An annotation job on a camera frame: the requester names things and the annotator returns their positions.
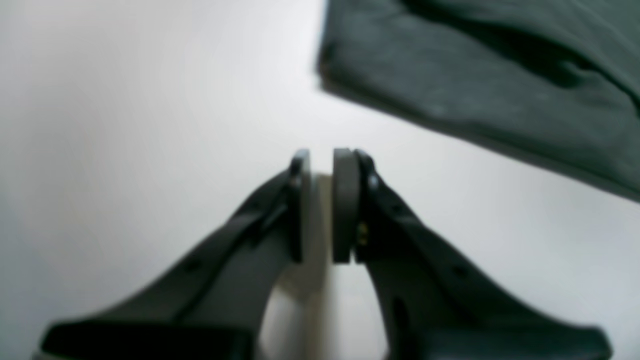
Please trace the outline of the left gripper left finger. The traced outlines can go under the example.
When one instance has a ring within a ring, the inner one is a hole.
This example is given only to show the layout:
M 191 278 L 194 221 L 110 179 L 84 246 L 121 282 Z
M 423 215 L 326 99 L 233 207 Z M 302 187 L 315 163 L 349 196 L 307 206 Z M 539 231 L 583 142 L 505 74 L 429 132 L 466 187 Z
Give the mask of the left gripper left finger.
M 310 152 L 270 178 L 167 272 L 117 305 L 52 324 L 42 360 L 253 360 L 279 276 L 301 264 Z

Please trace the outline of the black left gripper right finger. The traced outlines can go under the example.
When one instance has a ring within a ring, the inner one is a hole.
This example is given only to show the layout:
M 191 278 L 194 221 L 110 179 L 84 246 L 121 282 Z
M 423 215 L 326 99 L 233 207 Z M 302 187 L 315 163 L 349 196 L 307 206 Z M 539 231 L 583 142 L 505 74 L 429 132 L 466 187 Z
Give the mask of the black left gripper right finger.
M 333 151 L 333 261 L 363 265 L 391 360 L 609 360 L 603 330 L 519 301 L 423 224 L 361 149 Z

